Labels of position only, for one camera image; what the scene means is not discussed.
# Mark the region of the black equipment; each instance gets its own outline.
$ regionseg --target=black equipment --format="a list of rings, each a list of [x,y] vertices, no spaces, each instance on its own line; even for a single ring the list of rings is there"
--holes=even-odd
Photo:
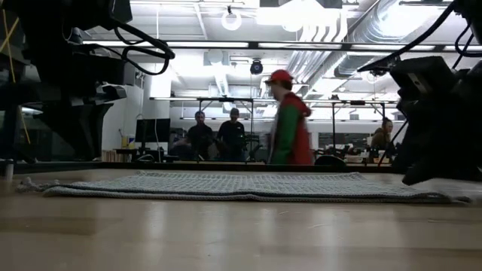
[[[482,126],[477,125],[480,120],[478,107],[482,100],[479,90],[482,62],[470,70],[457,72],[452,72],[439,56],[406,59],[387,65],[391,59],[429,37],[452,11],[461,14],[468,23],[455,44],[459,60],[463,56],[481,58],[482,53],[466,50],[473,37],[479,44],[482,42],[482,2],[454,0],[427,32],[401,50],[358,70],[389,71],[400,87],[398,94],[401,99],[397,108],[410,125],[401,146],[397,148],[398,155],[392,166],[407,171],[403,182],[408,185],[434,177],[482,179],[478,168],[482,161],[476,155],[482,151]],[[469,29],[473,34],[461,50],[459,41]],[[457,150],[450,157],[444,149],[447,145]]]
[[[145,151],[146,142],[169,142],[171,119],[137,120],[136,142]]]
[[[175,57],[166,42],[127,25],[133,18],[129,0],[4,0],[2,8],[18,16],[26,40],[23,57],[36,66],[41,80],[20,82],[17,76],[16,83],[11,80],[0,87],[0,110],[6,111],[0,142],[7,146],[16,144],[18,106],[26,105],[42,111],[37,118],[63,137],[78,158],[101,157],[103,118],[112,106],[105,102],[126,97],[119,85],[133,85],[136,68],[159,75]],[[97,26],[114,30],[128,46],[119,52],[98,44],[82,44],[82,32]],[[125,40],[119,29],[140,40]],[[163,53],[136,46],[145,41]],[[116,58],[97,55],[99,49],[110,50]],[[159,72],[147,71],[129,59],[130,51],[160,57],[164,67]],[[14,147],[0,148],[0,157],[32,161]]]
[[[263,64],[258,59],[253,60],[251,68],[249,69],[252,75],[260,75],[263,72]]]

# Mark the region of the wooden table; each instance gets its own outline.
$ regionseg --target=wooden table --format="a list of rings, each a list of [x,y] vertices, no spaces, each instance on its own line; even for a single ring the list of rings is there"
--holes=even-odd
[[[72,182],[133,172],[30,176]],[[401,180],[398,175],[366,176],[383,183]],[[480,206],[45,198],[15,194],[23,178],[0,186],[0,269],[5,271],[454,271],[482,266]],[[482,195],[482,184],[434,180],[420,187]]]

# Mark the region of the gray rug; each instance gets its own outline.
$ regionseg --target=gray rug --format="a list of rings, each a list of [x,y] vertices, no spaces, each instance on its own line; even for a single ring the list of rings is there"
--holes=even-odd
[[[35,184],[23,181],[17,192],[45,196],[100,196],[122,199],[257,200],[269,202],[451,203],[447,195],[403,184],[367,180],[360,173],[338,175],[137,172],[108,181]]]

